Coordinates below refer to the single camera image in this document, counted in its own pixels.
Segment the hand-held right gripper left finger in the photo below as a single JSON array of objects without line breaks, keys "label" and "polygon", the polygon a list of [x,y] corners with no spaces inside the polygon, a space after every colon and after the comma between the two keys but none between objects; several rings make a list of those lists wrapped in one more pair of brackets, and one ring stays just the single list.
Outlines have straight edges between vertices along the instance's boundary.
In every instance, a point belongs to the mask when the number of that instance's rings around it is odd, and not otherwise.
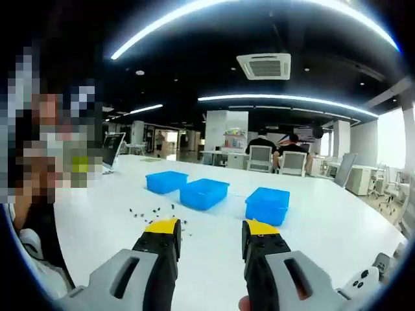
[{"label": "hand-held right gripper left finger", "polygon": [[181,250],[181,221],[147,226],[132,249],[122,249],[59,299],[61,310],[170,310]]}]

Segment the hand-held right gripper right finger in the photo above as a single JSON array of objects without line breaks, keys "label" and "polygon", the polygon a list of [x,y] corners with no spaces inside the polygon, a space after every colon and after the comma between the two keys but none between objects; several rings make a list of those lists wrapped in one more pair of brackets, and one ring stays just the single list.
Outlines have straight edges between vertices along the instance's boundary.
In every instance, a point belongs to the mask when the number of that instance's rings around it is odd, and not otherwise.
[{"label": "hand-held right gripper right finger", "polygon": [[359,301],[334,289],[330,276],[279,231],[257,220],[242,226],[250,310],[355,310]]}]

